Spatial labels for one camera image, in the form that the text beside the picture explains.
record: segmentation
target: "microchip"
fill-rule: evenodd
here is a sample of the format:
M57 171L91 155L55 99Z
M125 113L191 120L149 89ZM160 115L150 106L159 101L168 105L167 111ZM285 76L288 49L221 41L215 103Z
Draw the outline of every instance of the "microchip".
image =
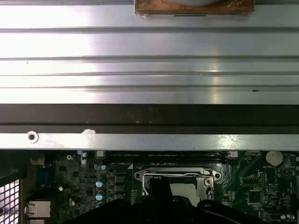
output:
M125 177L121 176L121 175L115 176L114 181L115 181L115 183L124 183L125 182Z
M258 186L258 178L257 177L244 177L243 180L242 180L242 185L244 187L246 186Z
M65 166L60 166L59 167L59 171L65 172L66 171L66 167Z
M114 191L115 192L124 192L125 191L125 186L124 185L115 185L114 186Z
M73 177L78 177L78 176L79 176L79 172L74 171L74 172L73 172Z
M251 190L248 192L248 203L249 204L260 204L261 203L261 192L259 190Z
M86 194L87 194L88 196L92 196L92 195L93 195L93 190L92 190L92 189L87 189L87 190L86 190Z
M114 198L115 199L124 199L125 195L124 194L115 194Z
M75 214L76 216L80 215L80 210L79 210L79 209L76 209L76 210L74 211L74 214Z

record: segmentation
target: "electrolytic capacitor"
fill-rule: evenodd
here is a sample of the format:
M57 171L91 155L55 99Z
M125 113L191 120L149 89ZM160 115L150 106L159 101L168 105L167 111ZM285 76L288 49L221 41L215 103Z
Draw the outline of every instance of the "electrolytic capacitor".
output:
M95 195L95 199L97 201L101 201L103 199L104 192L103 191L98 191L98 193Z
M68 188L69 188L69 184L68 184L68 183L65 183L65 184L60 185L60 186L58 187L58 190L59 190L59 191L64 191L64 190L66 190L66 189L68 189Z
M95 183L95 186L98 187L98 188L103 187L103 185L104 185L104 180L103 180L103 178L98 179L98 180L96 181L96 183Z

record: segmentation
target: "integrated circuit chip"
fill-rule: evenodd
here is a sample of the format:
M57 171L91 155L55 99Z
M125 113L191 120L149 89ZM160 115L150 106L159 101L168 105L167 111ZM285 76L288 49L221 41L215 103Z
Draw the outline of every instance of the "integrated circuit chip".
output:
M92 196L92 195L93 195L93 189L87 189L87 190L86 190L86 194L87 194L88 196Z
M65 167L65 166L60 166L60 167L59 167L59 171L61 171L61 172L65 172L65 171L66 171L66 167Z
M262 200L261 191L251 190L248 192L248 204L260 204Z

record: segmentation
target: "capacitor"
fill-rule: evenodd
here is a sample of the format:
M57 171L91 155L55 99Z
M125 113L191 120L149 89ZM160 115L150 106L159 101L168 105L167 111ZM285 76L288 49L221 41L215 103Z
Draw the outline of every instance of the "capacitor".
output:
M104 184L104 180L103 180L103 178L100 178L96 181L95 186L98 188L101 188L101 187L103 187L103 184Z
M295 218L296 218L292 213L287 214L286 217L287 217L289 220L295 220Z
M68 183L65 183L65 184L59 186L59 187L58 187L58 190L59 190L59 191L64 191L64 190L66 190L66 189L68 189L68 188L69 188L69 184L68 184Z
M95 195L95 199L97 201L100 201L103 199L103 196L104 196L104 192L103 191L98 191L98 193Z
M266 161L274 167L280 165L284 160L284 156L280 151L270 151L266 154Z
M87 160L87 152L83 152L81 154L81 164L86 165L86 160Z
M99 202L99 203L97 203L97 206L95 206L95 208L97 209L97 208L101 207L103 204L104 204L103 202Z

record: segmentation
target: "screw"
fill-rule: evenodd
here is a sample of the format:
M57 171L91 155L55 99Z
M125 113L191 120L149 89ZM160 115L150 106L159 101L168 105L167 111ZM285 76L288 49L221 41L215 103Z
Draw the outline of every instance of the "screw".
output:
M206 179L206 184L210 184L211 180L210 179Z

